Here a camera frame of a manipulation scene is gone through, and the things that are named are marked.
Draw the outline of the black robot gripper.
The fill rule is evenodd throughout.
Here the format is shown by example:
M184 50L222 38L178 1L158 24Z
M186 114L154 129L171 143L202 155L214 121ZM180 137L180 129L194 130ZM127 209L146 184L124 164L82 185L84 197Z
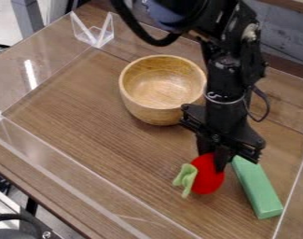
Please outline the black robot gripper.
M238 155L251 163L259 163L266 140L251 127L250 99L243 96L234 102L208 100L206 105L180 106L180 125L196 136L199 155L214 153L216 172Z

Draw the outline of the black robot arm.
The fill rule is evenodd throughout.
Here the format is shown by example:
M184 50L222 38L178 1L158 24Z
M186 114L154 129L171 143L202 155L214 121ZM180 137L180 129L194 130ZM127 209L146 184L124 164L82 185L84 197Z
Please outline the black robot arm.
M196 134L199 154L211 154L220 173L235 156L259 162L266 140L248 121L263 121L251 110L254 95L266 98L258 81L266 77L256 12L243 0L143 0L146 11L168 32L154 38L142 28L123 0L110 0L136 36L152 46L166 47L194 31L199 34L207 67L203 105L180 106L180 124Z

